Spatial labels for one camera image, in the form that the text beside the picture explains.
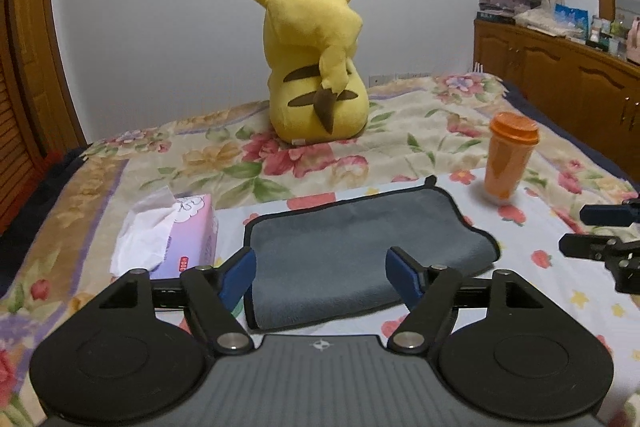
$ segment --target wooden cabinet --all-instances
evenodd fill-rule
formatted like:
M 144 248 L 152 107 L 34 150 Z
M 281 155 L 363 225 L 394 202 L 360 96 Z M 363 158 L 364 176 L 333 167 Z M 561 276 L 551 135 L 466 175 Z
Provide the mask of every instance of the wooden cabinet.
M 84 144 L 78 117 L 57 64 L 57 42 L 49 0 L 8 0 L 10 37 L 24 101 L 47 152 L 65 152 Z
M 0 0 L 0 233 L 15 215 L 12 207 L 18 195 L 42 163 L 15 76 L 5 8 L 5 0 Z
M 504 80 L 520 87 L 518 72 L 518 54 L 520 53 L 520 35 L 517 28 L 497 24 L 476 25 L 474 45 L 475 61 Z
M 474 61 L 640 180 L 640 68 L 562 38 L 476 21 Z

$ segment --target tissue box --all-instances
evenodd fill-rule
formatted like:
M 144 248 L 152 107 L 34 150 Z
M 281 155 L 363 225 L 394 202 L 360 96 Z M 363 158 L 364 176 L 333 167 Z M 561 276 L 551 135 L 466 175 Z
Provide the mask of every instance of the tissue box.
M 166 244 L 164 261 L 150 272 L 151 279 L 174 279 L 199 264 L 213 264 L 218 239 L 218 220 L 211 196 L 178 198 L 180 210 Z

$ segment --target plastic tumbler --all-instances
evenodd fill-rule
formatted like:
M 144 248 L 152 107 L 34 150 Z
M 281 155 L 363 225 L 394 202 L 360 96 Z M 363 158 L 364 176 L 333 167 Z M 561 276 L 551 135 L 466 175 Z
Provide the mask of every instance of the plastic tumbler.
M 515 114 L 499 112 L 489 124 L 492 137 L 484 175 L 484 190 L 496 203 L 508 203 L 540 142 L 538 124 Z

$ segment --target power outlet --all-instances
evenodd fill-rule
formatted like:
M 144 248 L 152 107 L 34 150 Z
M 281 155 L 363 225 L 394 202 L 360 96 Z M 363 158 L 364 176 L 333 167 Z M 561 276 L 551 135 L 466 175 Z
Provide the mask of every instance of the power outlet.
M 408 78 L 425 78 L 426 76 L 430 76 L 429 73 L 399 73 L 396 74 L 396 78 L 400 80 L 406 80 Z
M 372 74 L 369 75 L 369 87 L 383 86 L 396 79 L 394 74 Z

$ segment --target microfiber cloth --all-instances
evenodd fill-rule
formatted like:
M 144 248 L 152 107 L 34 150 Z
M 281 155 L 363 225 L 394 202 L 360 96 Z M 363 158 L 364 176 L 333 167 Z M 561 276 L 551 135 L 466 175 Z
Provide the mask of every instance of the microfiber cloth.
M 248 326 L 298 327 L 397 304 L 385 274 L 389 247 L 463 275 L 488 269 L 500 257 L 496 240 L 468 225 L 435 182 L 252 220 L 244 232 L 257 257 L 244 296 Z

